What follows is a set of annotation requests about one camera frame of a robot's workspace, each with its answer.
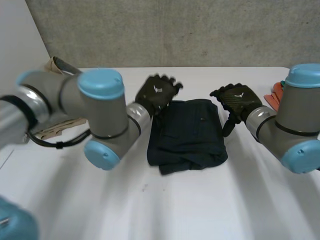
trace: white tabletop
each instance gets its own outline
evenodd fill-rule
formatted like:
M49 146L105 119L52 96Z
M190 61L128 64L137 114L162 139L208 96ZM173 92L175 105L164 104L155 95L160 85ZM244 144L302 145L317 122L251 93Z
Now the white tabletop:
M264 102L263 95L288 74L282 67L117 70L127 103L148 75L166 73L184 84L177 100L211 99L222 124L228 113L209 97L211 91L247 84ZM67 129L54 140L70 139L86 127ZM148 165L149 134L150 129L109 172L85 158L84 143L63 150L32 142L10 146L0 154L0 166L11 154L0 169L0 195L36 216L43 240L320 239L320 172L289 172L243 123L225 138L224 164L168 176Z

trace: gray wall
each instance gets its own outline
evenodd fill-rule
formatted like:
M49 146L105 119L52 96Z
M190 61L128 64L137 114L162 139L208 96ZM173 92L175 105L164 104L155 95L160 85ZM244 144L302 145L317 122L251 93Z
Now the gray wall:
M320 62L320 0L26 0L49 54L77 67Z

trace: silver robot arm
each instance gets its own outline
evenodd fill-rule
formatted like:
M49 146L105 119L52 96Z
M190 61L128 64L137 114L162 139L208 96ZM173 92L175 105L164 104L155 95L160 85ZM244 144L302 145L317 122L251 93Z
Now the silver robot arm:
M102 68L70 76L26 72L18 78L19 87L14 94L0 97L0 149L21 143L26 133L49 120L56 121L57 116L81 117L90 126L82 135L92 135L84 147L86 158L98 168L111 170L146 129L152 116L183 87L181 83L174 85L174 81L167 76L150 76L137 93L136 102L126 106L122 76L115 70ZM82 135L74 142L79 142ZM64 146L61 142L46 144ZM31 214L0 198L0 240L38 237L37 223Z
M292 67L278 112L252 111L245 124L251 134L293 173L320 168L320 64Z
M0 98L0 148L20 142L53 115L81 117L93 136L84 147L86 158L111 170L151 121L141 104L126 106L122 77L112 69L73 76L31 71L17 81L17 92Z

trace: folded dark cloth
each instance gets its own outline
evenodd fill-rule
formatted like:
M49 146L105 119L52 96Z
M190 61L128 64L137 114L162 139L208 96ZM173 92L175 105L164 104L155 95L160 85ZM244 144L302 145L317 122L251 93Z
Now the folded dark cloth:
M153 118L147 159L162 175L216 167L227 158L218 108L210 100L172 101Z

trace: black cable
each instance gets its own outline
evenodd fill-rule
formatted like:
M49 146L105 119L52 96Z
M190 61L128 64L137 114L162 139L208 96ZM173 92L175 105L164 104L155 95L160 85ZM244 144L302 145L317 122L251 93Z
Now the black cable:
M57 141L56 143L51 143L47 141L43 141L36 136L34 136L30 131L27 131L27 136L36 144L46 147L46 148L56 148L56 149L62 149L66 147L71 147L74 145L77 145L81 143L83 140L85 140L88 136L90 136L91 131L90 129L87 129L85 132L81 133L79 136L76 136L75 138L69 140L69 141Z

